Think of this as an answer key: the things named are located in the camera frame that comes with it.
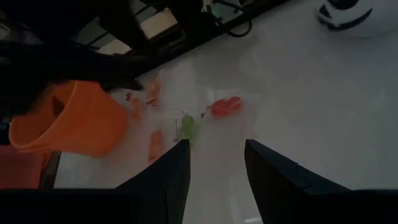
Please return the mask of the orange jack-o-lantern bucket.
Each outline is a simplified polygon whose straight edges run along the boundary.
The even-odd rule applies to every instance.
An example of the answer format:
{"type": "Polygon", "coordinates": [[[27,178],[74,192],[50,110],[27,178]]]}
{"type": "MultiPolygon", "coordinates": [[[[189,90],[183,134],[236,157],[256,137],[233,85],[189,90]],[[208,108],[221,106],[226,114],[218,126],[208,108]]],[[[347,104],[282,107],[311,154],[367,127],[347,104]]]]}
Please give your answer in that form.
{"type": "Polygon", "coordinates": [[[98,83],[51,86],[33,110],[13,117],[11,144],[21,152],[63,151],[105,156],[124,137],[128,113],[98,83]]]}

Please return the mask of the green wrapped fruit chew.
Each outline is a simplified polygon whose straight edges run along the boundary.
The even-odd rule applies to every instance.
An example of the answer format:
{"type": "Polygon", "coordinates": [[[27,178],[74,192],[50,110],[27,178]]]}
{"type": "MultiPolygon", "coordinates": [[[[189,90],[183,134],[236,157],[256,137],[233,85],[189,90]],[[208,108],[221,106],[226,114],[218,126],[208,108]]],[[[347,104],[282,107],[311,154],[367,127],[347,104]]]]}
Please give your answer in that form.
{"type": "Polygon", "coordinates": [[[195,135],[197,131],[197,123],[189,114],[183,115],[180,126],[176,128],[175,141],[188,139],[192,147],[195,142],[195,135]]]}

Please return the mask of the black metal table frame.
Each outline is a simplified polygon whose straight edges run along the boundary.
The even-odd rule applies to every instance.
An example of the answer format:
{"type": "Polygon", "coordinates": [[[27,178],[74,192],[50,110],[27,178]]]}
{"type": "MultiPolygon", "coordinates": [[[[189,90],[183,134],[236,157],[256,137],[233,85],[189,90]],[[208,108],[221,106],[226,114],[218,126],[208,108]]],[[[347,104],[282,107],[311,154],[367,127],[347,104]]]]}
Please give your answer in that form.
{"type": "Polygon", "coordinates": [[[227,34],[241,38],[257,16],[290,0],[78,0],[74,43],[137,60],[137,75],[227,34]]]}

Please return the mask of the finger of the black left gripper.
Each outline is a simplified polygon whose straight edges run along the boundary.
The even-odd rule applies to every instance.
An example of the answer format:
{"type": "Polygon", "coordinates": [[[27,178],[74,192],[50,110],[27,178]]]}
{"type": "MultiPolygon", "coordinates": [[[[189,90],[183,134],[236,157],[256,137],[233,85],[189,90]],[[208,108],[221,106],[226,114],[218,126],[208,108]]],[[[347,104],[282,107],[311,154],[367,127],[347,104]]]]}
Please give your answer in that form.
{"type": "Polygon", "coordinates": [[[102,79],[99,84],[105,92],[112,92],[120,88],[134,91],[142,91],[144,89],[139,81],[130,76],[109,76],[102,79]]]}

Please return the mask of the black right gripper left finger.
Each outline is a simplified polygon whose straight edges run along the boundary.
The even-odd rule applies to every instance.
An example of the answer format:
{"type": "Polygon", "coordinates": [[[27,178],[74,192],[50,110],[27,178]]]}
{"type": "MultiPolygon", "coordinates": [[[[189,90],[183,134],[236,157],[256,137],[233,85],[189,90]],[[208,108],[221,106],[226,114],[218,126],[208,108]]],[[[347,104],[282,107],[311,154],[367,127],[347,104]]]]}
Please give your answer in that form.
{"type": "Polygon", "coordinates": [[[190,186],[190,142],[179,141],[116,188],[120,218],[129,224],[182,224],[190,186]]]}

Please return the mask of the white jack-o-lantern bucket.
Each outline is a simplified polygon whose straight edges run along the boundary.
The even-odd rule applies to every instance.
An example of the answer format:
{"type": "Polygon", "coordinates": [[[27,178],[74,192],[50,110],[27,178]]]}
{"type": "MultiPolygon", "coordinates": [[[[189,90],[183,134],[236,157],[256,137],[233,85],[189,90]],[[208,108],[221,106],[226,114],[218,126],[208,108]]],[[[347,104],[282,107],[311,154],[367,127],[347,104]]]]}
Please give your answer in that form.
{"type": "Polygon", "coordinates": [[[313,8],[327,31],[372,37],[398,28],[398,0],[320,0],[313,8]]]}

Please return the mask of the red wrapped fruit chew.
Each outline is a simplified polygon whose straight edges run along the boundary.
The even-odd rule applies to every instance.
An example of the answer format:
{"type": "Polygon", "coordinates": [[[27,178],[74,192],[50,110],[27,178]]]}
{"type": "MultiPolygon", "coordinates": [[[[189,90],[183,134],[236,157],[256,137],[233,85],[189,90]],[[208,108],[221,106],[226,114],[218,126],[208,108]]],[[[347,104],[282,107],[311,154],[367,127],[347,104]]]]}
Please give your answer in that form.
{"type": "Polygon", "coordinates": [[[243,99],[239,96],[232,96],[230,98],[223,98],[215,101],[201,114],[204,118],[208,113],[216,118],[224,118],[240,111],[243,107],[243,99]]]}

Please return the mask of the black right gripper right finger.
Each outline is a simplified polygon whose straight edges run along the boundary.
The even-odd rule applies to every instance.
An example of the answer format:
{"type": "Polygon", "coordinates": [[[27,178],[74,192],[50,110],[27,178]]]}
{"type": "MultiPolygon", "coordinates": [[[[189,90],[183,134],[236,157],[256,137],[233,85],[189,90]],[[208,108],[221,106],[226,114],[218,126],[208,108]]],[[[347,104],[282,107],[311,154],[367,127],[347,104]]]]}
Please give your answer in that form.
{"type": "Polygon", "coordinates": [[[247,139],[246,172],[264,224],[309,224],[318,220],[317,195],[351,190],[299,165],[260,142],[247,139]]]}

